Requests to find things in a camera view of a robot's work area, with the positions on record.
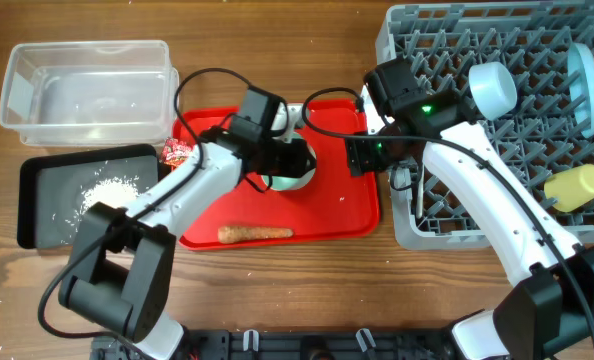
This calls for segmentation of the red strawberry cake wrapper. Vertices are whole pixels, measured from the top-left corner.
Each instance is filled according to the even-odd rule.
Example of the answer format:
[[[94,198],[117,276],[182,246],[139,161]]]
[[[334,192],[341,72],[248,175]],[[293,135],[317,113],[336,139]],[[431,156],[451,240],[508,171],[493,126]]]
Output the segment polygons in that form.
[[[176,138],[168,138],[163,146],[161,162],[176,168],[182,165],[192,152],[192,146]]]

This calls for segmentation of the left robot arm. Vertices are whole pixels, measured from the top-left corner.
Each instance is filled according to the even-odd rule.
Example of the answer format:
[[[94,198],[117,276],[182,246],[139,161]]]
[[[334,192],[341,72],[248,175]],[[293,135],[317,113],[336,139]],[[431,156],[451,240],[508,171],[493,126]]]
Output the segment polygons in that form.
[[[316,158],[294,135],[307,115],[250,86],[239,109],[198,134],[188,159],[157,185],[120,207],[91,206],[50,285],[59,303],[146,359],[190,358],[186,328],[164,311],[176,242],[249,174],[312,172]]]

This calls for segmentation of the white plastic spoon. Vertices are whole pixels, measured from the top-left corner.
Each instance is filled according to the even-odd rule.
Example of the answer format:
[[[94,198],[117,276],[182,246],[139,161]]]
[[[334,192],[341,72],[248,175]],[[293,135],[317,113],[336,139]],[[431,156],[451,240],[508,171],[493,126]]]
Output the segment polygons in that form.
[[[423,211],[424,211],[424,205],[423,205],[424,178],[425,178],[425,173],[422,172],[419,176],[418,183],[417,183],[417,196],[416,196],[416,209],[415,209],[415,216],[417,219],[422,218]]]

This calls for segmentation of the light blue small bowl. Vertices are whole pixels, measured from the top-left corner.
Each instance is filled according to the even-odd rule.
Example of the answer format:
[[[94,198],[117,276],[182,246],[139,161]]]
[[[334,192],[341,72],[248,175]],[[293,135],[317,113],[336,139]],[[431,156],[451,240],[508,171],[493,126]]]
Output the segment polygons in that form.
[[[517,105],[513,77],[500,62],[472,66],[468,84],[477,109],[487,120],[495,120]]]

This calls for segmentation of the green bowl with rice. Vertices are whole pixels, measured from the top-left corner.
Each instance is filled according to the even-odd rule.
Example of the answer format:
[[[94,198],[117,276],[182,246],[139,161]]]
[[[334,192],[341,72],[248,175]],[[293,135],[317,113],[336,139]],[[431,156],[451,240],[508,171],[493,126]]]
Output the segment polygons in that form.
[[[271,184],[274,191],[292,191],[305,187],[313,178],[316,172],[316,166],[313,166],[305,175],[300,178],[276,177],[262,175],[261,179],[265,185]]]

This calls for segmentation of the light blue plate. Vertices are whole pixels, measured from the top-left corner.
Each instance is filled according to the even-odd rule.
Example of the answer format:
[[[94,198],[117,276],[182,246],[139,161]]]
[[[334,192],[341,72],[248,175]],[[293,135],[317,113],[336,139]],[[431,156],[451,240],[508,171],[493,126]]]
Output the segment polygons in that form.
[[[594,55],[587,45],[571,44],[567,70],[574,119],[577,125],[584,125],[581,134],[590,138],[594,136]]]

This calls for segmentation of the yellow plastic cup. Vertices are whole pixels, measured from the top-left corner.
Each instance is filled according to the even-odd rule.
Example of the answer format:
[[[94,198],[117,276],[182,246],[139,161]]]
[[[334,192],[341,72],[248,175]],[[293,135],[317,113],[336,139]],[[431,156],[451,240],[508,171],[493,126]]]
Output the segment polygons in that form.
[[[571,212],[594,199],[594,165],[584,164],[556,174],[544,183],[547,199],[554,198],[553,207]]]

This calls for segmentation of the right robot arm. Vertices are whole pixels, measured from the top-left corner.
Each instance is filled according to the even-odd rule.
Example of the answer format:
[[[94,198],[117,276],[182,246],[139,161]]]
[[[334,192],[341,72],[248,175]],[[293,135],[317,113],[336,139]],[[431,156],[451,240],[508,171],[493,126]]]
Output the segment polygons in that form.
[[[347,141],[352,174],[393,168],[423,147],[420,163],[459,200],[498,256],[510,293],[449,329],[463,359],[547,359],[589,338],[594,347],[594,246],[586,247],[528,193],[453,91],[428,93],[408,61],[378,65],[360,105],[382,127]]]

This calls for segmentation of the orange carrot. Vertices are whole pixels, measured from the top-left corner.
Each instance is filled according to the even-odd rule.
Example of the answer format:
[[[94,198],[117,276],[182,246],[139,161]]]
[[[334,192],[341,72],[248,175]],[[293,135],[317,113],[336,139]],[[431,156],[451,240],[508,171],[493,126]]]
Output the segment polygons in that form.
[[[235,244],[246,241],[283,239],[294,235],[292,229],[279,227],[223,226],[217,237],[221,244]]]

